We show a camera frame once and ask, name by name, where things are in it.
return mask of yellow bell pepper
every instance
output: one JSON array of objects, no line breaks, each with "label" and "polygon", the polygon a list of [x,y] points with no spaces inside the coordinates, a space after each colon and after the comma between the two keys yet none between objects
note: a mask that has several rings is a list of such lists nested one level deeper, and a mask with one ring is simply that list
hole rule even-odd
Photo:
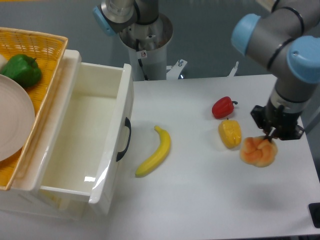
[{"label": "yellow bell pepper", "polygon": [[218,127],[223,144],[232,149],[241,143],[241,128],[236,120],[223,120]]}]

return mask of orange segment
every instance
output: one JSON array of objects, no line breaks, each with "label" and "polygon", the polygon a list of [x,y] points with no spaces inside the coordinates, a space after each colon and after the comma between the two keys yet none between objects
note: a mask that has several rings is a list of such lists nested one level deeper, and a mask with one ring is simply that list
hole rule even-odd
[{"label": "orange segment", "polygon": [[264,168],[272,164],[278,148],[274,141],[262,137],[247,137],[240,149],[240,158],[247,164]]}]

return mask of blue joint cap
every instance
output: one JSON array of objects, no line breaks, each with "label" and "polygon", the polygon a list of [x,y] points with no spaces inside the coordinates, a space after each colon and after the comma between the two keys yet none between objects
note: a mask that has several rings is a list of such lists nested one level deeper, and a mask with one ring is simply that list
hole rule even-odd
[{"label": "blue joint cap", "polygon": [[242,54],[247,54],[248,44],[260,16],[253,13],[244,16],[235,26],[231,36],[232,45]]},{"label": "blue joint cap", "polygon": [[301,81],[308,84],[320,82],[320,38],[302,36],[296,39],[286,54],[287,64]]},{"label": "blue joint cap", "polygon": [[93,8],[93,16],[105,34],[110,37],[116,35],[116,32],[110,27],[109,23],[97,6]]}]

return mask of green bell pepper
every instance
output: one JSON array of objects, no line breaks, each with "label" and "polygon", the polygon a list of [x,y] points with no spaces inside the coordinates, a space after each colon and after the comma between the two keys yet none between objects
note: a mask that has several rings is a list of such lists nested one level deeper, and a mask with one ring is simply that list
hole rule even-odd
[{"label": "green bell pepper", "polygon": [[14,80],[23,88],[35,85],[42,77],[36,59],[25,54],[11,57],[0,74]]}]

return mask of red bell pepper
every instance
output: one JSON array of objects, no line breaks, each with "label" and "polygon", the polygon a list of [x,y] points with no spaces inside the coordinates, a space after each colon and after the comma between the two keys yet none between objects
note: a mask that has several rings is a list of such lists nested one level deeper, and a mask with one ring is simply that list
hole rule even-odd
[{"label": "red bell pepper", "polygon": [[222,119],[234,111],[234,104],[237,101],[232,101],[230,97],[225,96],[218,100],[212,107],[212,114],[216,119]]}]

